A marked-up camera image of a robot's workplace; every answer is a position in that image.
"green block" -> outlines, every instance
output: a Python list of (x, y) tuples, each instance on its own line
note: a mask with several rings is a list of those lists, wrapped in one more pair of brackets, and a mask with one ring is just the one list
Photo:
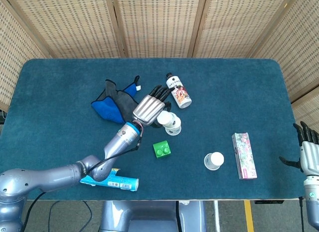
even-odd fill
[(157, 158), (170, 155), (170, 149), (169, 149), (167, 141), (162, 141), (162, 142), (153, 144), (153, 148)]

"wicker screen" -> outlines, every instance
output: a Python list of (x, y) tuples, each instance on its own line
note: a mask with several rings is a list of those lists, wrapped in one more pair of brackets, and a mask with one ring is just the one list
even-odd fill
[(199, 0), (117, 0), (129, 57), (186, 57)]
[(245, 57), (283, 0), (211, 0), (195, 57)]
[(57, 57), (119, 57), (106, 0), (15, 0)]
[(45, 55), (0, 1), (0, 109), (8, 111), (23, 64)]
[(304, 121), (319, 132), (319, 87), (292, 104), (296, 122)]
[(255, 57), (281, 66), (291, 99), (319, 80), (319, 0), (296, 0)]

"robotic arm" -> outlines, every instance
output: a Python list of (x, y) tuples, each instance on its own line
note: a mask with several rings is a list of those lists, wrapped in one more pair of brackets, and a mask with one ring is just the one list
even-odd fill
[(279, 159), (288, 166), (296, 167), (306, 175), (304, 181), (308, 222), (319, 231), (319, 134), (310, 129), (305, 122), (302, 127), (294, 124), (300, 145), (299, 161)]
[(51, 192), (80, 183), (86, 175), (95, 181), (105, 180), (116, 159), (131, 150), (125, 149), (139, 136), (141, 143), (144, 126), (151, 125), (167, 106), (165, 99), (171, 89), (155, 87), (133, 111), (133, 121), (126, 123), (105, 146), (105, 159), (100, 161), (90, 155), (75, 164), (44, 171), (22, 169), (8, 170), (0, 174), (0, 231), (23, 230), (21, 214), (30, 191), (40, 189)]

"floral box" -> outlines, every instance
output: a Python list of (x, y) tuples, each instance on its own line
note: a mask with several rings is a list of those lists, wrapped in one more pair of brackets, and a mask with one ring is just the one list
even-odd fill
[(232, 135), (239, 179), (257, 178), (248, 133)]

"blue tube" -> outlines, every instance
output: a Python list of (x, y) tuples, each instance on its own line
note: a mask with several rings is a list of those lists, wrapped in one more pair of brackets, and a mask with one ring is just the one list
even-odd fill
[(119, 188), (122, 190), (137, 191), (139, 187), (139, 179), (116, 176), (116, 173), (119, 170), (120, 169), (112, 168), (109, 176), (101, 182), (93, 180), (90, 176), (84, 177), (80, 182), (92, 186), (105, 186)]

